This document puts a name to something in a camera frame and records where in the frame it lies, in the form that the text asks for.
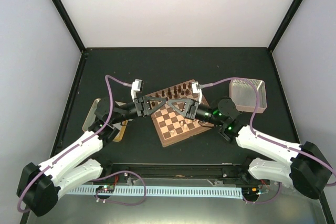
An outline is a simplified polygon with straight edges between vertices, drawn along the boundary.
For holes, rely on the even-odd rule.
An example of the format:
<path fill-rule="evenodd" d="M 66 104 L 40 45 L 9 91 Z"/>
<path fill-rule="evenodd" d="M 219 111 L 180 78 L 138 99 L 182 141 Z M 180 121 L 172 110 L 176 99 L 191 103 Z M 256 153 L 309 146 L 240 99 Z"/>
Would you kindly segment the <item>wooden chess board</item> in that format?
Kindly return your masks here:
<path fill-rule="evenodd" d="M 192 92 L 194 79 L 148 94 L 150 97 L 198 100 L 199 94 Z M 163 147 L 175 144 L 191 136 L 210 130 L 214 125 L 199 120 L 186 119 L 165 104 L 151 115 L 154 127 Z"/>

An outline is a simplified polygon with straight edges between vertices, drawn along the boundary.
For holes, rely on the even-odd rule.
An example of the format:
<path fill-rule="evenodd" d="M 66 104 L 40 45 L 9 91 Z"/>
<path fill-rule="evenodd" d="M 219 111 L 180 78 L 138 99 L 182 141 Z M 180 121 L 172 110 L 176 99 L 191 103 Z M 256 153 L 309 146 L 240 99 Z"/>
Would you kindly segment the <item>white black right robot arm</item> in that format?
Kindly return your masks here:
<path fill-rule="evenodd" d="M 240 112 L 230 98 L 222 98 L 214 108 L 193 99 L 169 100 L 167 104 L 186 119 L 219 126 L 219 133 L 226 141 L 235 141 L 239 147 L 268 158 L 256 158 L 240 168 L 238 176 L 243 183 L 273 180 L 293 187 L 310 199 L 319 199 L 327 186 L 331 166 L 315 144 L 291 143 L 253 132 L 249 125 L 240 123 Z"/>

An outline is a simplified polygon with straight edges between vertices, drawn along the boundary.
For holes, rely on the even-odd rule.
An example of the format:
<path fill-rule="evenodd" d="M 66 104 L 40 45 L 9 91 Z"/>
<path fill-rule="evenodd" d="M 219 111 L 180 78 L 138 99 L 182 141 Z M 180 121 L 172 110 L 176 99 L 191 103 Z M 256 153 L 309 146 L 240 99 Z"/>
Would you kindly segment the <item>light chess pieces pile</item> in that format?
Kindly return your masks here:
<path fill-rule="evenodd" d="M 196 128 L 196 121 L 182 120 L 174 122 L 167 126 L 168 131 L 174 135 L 186 133 L 194 128 Z"/>

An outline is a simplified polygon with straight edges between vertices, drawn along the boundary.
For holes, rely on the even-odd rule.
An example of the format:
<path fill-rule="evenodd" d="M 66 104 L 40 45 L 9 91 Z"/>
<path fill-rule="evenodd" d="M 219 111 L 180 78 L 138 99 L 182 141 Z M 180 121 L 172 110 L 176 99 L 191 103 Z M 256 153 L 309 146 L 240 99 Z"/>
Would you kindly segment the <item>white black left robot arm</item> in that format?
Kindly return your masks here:
<path fill-rule="evenodd" d="M 29 211 L 40 217 L 53 209 L 63 195 L 81 184 L 96 179 L 108 181 L 113 174 L 112 167 L 99 163 L 91 155 L 114 140 L 119 133 L 116 125 L 152 115 L 165 104 L 165 98 L 150 96 L 123 105 L 109 97 L 100 99 L 94 111 L 95 121 L 79 139 L 54 157 L 23 168 L 16 192 L 19 203 L 25 203 Z"/>

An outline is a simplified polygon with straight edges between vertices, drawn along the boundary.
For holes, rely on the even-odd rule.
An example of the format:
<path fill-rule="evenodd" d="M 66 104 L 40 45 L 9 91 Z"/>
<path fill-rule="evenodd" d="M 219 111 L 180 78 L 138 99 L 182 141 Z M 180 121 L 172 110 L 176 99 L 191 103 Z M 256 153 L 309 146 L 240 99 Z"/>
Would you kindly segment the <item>black mounting rail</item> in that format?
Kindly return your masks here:
<path fill-rule="evenodd" d="M 142 178 L 218 179 L 227 184 L 257 185 L 255 179 L 241 164 L 128 164 L 114 163 L 103 166 L 102 177 L 122 171 L 134 172 Z"/>

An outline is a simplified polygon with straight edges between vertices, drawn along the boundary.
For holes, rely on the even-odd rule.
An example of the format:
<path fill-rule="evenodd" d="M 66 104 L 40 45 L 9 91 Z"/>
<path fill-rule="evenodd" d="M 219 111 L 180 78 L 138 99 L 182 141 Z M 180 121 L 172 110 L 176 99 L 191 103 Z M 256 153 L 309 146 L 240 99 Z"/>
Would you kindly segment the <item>pink plastic bin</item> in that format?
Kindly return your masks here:
<path fill-rule="evenodd" d="M 267 108 L 265 82 L 257 79 L 248 79 L 259 94 L 259 106 L 256 113 L 263 113 Z M 240 112 L 253 112 L 257 103 L 257 97 L 253 87 L 245 81 L 234 79 L 229 84 L 229 97 Z"/>

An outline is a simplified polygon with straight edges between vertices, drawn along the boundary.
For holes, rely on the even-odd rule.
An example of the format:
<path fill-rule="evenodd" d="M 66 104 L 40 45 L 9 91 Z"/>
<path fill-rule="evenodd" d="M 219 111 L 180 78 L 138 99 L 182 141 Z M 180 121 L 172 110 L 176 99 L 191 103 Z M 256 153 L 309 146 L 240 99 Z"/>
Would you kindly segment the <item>dark chess pieces row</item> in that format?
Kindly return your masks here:
<path fill-rule="evenodd" d="M 151 94 L 152 97 L 172 99 L 198 99 L 199 95 L 192 92 L 192 82 L 187 81 L 174 86 L 156 91 Z"/>

